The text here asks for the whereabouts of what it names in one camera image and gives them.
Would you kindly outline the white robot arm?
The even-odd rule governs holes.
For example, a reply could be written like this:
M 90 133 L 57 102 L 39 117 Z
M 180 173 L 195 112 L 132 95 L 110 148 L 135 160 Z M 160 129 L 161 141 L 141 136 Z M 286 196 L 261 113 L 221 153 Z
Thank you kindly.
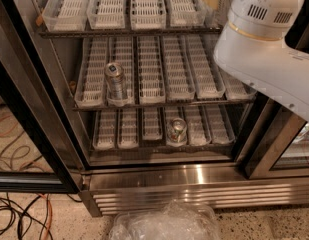
M 309 54 L 285 36 L 304 0 L 232 0 L 213 57 L 229 75 L 309 122 Z

